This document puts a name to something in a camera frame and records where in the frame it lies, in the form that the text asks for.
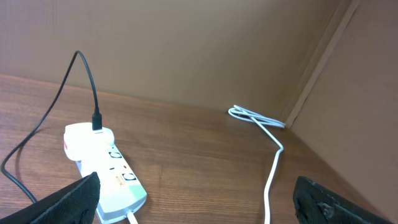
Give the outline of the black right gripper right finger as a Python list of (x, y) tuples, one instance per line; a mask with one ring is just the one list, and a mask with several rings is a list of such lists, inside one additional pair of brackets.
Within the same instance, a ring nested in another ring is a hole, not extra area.
[(293, 203), (300, 224), (392, 224), (304, 176), (297, 178)]

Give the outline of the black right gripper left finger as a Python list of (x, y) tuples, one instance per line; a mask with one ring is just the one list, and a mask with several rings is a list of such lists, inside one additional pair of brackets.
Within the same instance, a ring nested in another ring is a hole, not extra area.
[(100, 199), (96, 172), (1, 219), (1, 224), (92, 224)]

